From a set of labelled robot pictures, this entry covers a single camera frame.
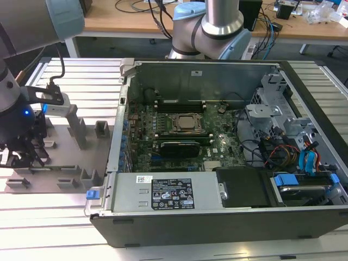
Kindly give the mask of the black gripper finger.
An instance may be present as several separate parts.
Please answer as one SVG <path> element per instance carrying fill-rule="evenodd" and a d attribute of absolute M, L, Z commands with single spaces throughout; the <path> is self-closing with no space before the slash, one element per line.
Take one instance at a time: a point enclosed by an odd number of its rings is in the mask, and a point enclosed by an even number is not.
<path fill-rule="evenodd" d="M 28 131 L 28 149 L 33 161 L 44 167 L 49 155 L 45 150 L 44 138 L 47 137 L 46 119 L 43 113 L 34 113 L 35 121 Z"/>
<path fill-rule="evenodd" d="M 1 149 L 1 168 L 15 169 L 27 167 L 27 159 L 17 152 Z"/>

